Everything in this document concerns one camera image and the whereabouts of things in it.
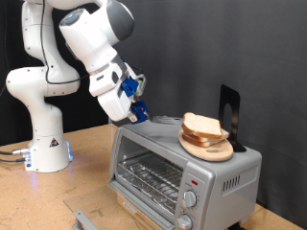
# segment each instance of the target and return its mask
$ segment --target wooden cutting board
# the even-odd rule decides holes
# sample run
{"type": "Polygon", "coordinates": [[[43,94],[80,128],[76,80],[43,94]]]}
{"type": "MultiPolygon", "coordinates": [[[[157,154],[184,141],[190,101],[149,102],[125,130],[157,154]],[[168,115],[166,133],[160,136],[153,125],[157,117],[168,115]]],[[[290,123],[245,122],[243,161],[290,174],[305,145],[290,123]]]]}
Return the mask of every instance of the wooden cutting board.
{"type": "Polygon", "coordinates": [[[185,150],[196,157],[207,161],[225,161],[232,157],[233,148],[225,139],[210,147],[198,147],[182,139],[183,130],[178,134],[178,139],[185,150]]]}

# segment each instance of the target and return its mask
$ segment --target oven rack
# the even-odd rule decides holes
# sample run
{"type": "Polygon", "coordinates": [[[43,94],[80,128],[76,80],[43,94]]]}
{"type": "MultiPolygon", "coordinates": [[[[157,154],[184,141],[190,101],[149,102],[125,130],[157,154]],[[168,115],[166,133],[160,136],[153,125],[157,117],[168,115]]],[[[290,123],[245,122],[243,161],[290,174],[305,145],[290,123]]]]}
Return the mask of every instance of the oven rack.
{"type": "Polygon", "coordinates": [[[121,177],[174,214],[183,169],[150,152],[121,162],[121,177]]]}

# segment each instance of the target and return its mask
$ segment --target table surface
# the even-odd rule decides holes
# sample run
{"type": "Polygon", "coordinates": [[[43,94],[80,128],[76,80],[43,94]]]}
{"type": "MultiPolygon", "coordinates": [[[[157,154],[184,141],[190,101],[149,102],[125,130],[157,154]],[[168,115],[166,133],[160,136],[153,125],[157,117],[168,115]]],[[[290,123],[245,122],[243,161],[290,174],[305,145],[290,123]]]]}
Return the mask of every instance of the table surface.
{"type": "MultiPolygon", "coordinates": [[[[0,162],[0,230],[72,229],[75,217],[63,201],[107,184],[116,128],[105,125],[65,133],[74,160],[59,172],[26,172],[23,163],[0,162]]],[[[22,142],[0,150],[11,151],[27,145],[28,142],[22,142]]],[[[1,158],[14,159],[20,155],[1,155],[1,158]]],[[[243,227],[248,230],[302,229],[259,205],[243,227]]]]}

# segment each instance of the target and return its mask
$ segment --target black wall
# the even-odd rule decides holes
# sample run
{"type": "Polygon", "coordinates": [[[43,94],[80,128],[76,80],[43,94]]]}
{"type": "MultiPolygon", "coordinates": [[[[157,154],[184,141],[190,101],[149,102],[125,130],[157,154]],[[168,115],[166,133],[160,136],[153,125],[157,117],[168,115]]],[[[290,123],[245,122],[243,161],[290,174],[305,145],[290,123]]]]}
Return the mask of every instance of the black wall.
{"type": "MultiPolygon", "coordinates": [[[[22,1],[17,0],[0,1],[0,90],[5,85],[9,70],[42,65],[39,60],[30,57],[24,51],[21,32],[22,4],[22,1]]],[[[85,7],[90,12],[98,9],[94,4],[88,4],[85,7]]],[[[57,44],[64,60],[77,69],[81,76],[84,76],[87,73],[83,64],[76,61],[69,53],[58,27],[59,22],[69,12],[53,11],[57,44]]],[[[56,105],[62,111],[64,132],[107,123],[107,115],[99,106],[97,99],[88,92],[88,86],[89,79],[82,80],[77,93],[46,98],[47,103],[56,105]]],[[[26,106],[5,90],[0,97],[0,108],[0,146],[31,140],[32,124],[26,106]]]]}
{"type": "Polygon", "coordinates": [[[307,2],[123,3],[136,23],[117,48],[144,69],[152,114],[218,118],[221,84],[237,90],[238,139],[263,155],[258,201],[307,229],[307,2]]]}

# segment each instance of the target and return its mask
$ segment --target label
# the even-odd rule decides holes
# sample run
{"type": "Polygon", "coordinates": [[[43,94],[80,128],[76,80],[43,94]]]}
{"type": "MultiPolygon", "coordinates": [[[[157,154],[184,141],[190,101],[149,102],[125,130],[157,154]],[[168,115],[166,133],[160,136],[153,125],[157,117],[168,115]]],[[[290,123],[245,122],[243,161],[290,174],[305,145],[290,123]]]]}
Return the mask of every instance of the label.
{"type": "Polygon", "coordinates": [[[58,146],[58,145],[59,145],[59,143],[57,142],[56,138],[54,138],[54,139],[52,139],[49,148],[55,147],[55,146],[58,146]]]}
{"type": "Polygon", "coordinates": [[[133,209],[126,201],[123,202],[123,205],[129,209],[133,214],[136,214],[137,211],[135,209],[133,209]]]}

